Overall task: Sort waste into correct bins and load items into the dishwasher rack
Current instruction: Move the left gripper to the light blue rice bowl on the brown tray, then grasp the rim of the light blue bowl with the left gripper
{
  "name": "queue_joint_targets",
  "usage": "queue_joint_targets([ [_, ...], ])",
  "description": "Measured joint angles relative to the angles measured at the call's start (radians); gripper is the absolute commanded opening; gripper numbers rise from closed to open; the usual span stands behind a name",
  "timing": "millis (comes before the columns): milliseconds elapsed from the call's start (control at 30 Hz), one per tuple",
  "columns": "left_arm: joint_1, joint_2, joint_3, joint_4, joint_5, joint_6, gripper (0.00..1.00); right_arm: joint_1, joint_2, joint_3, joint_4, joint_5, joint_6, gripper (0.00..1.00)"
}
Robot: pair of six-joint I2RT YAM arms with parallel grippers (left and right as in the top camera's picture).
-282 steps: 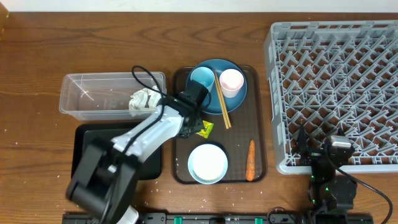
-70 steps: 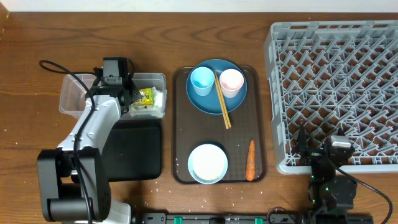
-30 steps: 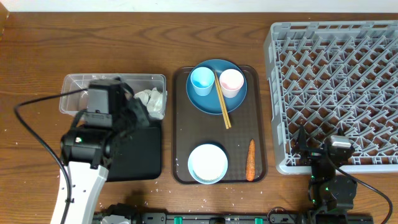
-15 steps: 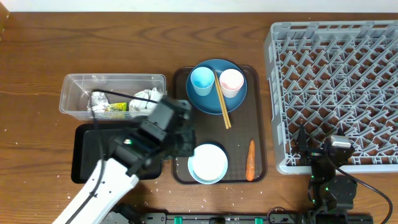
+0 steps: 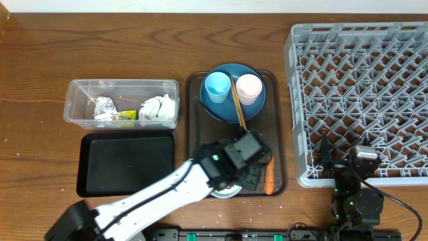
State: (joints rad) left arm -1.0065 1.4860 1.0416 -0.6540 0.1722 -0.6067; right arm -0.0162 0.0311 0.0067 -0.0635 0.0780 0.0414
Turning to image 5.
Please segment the light blue rice bowl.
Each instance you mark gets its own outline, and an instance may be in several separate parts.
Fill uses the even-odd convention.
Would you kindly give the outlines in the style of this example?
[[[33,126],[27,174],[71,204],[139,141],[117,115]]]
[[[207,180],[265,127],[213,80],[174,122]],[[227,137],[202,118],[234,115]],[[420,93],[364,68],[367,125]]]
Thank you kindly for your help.
[[[241,191],[241,189],[242,187],[239,185],[232,185],[221,191],[213,191],[211,195],[217,198],[225,199],[235,196]]]

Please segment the white napkin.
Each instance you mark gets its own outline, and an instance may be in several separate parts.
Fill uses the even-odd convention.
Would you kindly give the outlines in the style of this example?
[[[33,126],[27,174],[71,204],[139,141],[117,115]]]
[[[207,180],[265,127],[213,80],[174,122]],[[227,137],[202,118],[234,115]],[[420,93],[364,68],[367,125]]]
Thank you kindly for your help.
[[[168,94],[155,96],[141,104],[138,119],[146,129],[174,129],[176,127],[178,107]]]

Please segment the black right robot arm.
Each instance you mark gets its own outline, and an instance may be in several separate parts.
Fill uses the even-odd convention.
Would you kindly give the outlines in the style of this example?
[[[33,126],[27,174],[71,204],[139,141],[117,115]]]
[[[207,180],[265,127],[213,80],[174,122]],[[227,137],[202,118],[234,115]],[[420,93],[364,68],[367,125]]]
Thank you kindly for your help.
[[[337,225],[325,231],[321,240],[374,240],[373,227],[381,222],[384,196],[362,183],[381,164],[375,148],[365,139],[343,158],[330,154],[324,135],[314,163],[323,168],[322,176],[333,178],[331,210]]]

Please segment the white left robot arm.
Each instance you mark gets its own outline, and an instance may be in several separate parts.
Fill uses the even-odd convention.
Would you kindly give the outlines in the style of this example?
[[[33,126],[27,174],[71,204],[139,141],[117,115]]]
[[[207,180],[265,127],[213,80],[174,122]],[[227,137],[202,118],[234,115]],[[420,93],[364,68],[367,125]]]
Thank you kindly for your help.
[[[252,169],[267,165],[272,156],[256,130],[245,131],[235,140],[199,145],[176,171],[122,200],[93,210],[84,200],[71,205],[44,238],[130,240],[178,208],[245,181]]]

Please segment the silver yellow snack wrapper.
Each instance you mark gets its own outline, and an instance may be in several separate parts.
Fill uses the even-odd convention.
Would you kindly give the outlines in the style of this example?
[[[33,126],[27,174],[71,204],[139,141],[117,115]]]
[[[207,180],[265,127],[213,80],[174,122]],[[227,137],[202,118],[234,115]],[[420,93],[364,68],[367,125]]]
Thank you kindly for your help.
[[[136,110],[118,111],[113,100],[105,96],[94,98],[94,120],[97,128],[134,128]]]

